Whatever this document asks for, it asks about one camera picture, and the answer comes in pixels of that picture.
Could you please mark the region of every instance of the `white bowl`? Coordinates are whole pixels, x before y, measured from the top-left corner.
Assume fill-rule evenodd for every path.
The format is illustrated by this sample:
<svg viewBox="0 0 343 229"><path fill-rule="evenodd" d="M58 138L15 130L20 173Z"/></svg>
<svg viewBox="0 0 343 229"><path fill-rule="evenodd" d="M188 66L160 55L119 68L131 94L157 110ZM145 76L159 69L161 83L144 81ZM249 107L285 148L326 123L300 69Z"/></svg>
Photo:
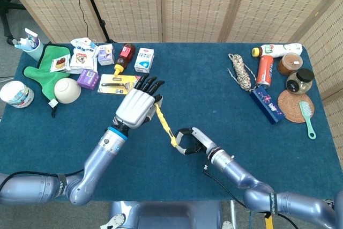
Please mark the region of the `white bowl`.
<svg viewBox="0 0 343 229"><path fill-rule="evenodd" d="M62 78L55 84L54 93L58 102L69 104L78 99L81 87L73 79Z"/></svg>

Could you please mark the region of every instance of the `chair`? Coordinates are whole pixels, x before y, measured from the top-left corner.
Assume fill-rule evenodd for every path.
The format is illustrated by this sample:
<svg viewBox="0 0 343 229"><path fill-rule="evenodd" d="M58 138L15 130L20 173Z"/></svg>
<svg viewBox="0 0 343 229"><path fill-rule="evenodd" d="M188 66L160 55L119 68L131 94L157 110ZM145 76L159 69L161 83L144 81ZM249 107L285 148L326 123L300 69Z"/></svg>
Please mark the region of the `chair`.
<svg viewBox="0 0 343 229"><path fill-rule="evenodd" d="M8 44L14 45L17 43L17 40L13 38L6 16L10 9L25 10L26 8L21 4L11 3L11 0L0 0L0 17L4 26L5 37L7 37L6 41Z"/></svg>

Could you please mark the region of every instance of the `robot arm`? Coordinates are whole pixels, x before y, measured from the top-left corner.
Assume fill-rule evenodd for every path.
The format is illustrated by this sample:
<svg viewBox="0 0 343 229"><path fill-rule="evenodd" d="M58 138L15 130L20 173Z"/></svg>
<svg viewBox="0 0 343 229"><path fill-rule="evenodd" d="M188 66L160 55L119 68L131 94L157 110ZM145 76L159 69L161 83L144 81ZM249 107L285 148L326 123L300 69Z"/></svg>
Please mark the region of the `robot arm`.
<svg viewBox="0 0 343 229"><path fill-rule="evenodd" d="M226 153L221 147L210 140L198 128L182 129L176 135L180 143L182 136L193 135L200 147L197 150L206 152L208 161L220 170L229 180L240 189L244 189L243 200L248 209L256 212L270 212L273 215L282 213L322 228L343 228L343 191L335 198L336 214L324 201L296 194L296 193L275 193L268 184L257 180L253 175L241 167L234 157Z"/></svg>
<svg viewBox="0 0 343 229"><path fill-rule="evenodd" d="M87 204L114 156L118 154L128 139L129 129L135 129L150 121L154 103L162 101L162 96L152 95L164 83L160 80L152 85L156 77L145 82L149 74L140 78L135 87L126 95L116 111L112 125L101 137L84 165L84 174L63 176L22 176L8 180L0 190L0 204L46 203L55 197L65 195L73 205ZM7 175L0 174L0 184Z"/></svg>

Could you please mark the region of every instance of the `woven panel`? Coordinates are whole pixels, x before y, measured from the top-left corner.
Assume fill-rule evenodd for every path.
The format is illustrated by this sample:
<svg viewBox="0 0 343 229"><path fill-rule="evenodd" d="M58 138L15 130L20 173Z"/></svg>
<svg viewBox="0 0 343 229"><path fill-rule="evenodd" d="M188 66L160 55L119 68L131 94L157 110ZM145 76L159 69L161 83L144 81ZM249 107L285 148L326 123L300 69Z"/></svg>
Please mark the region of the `woven panel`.
<svg viewBox="0 0 343 229"><path fill-rule="evenodd" d="M335 0L300 40L310 54L322 96L332 94L339 86L343 88L342 39L343 0Z"/></svg>
<svg viewBox="0 0 343 229"><path fill-rule="evenodd" d="M228 42L286 42L321 0L241 0Z"/></svg>
<svg viewBox="0 0 343 229"><path fill-rule="evenodd" d="M324 105L337 155L343 168L343 97Z"/></svg>
<svg viewBox="0 0 343 229"><path fill-rule="evenodd" d="M117 42L158 42L158 0L95 0L106 30Z"/></svg>
<svg viewBox="0 0 343 229"><path fill-rule="evenodd" d="M216 42L231 0L164 0L163 40Z"/></svg>
<svg viewBox="0 0 343 229"><path fill-rule="evenodd" d="M52 42L69 42L86 36L86 25L78 0L20 0ZM103 41L87 0L81 7L88 23L89 38Z"/></svg>

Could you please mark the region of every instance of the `gray floor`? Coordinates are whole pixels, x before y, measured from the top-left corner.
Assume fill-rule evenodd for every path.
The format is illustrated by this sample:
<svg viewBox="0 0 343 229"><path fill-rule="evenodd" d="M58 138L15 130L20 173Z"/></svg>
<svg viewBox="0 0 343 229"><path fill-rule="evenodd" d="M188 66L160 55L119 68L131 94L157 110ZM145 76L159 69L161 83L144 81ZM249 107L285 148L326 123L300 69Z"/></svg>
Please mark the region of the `gray floor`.
<svg viewBox="0 0 343 229"><path fill-rule="evenodd" d="M25 10L11 10L8 13L11 32L15 38L25 38L24 28L37 32L43 43L48 38ZM0 25L0 77L14 75L21 51L6 43L3 28ZM0 117L5 104L0 101ZM249 211L237 206L237 228L249 228ZM224 218L230 220L228 202L223 203ZM107 222L109 212L108 202L91 202L83 207L74 207L68 202L54 202L46 205L3 206L0 205L0 229L41 229L41 228L74 228L94 229ZM289 222L274 218L274 228L293 228ZM294 219L299 228L316 228L310 224ZM265 228L263 215L254 213L252 228Z"/></svg>

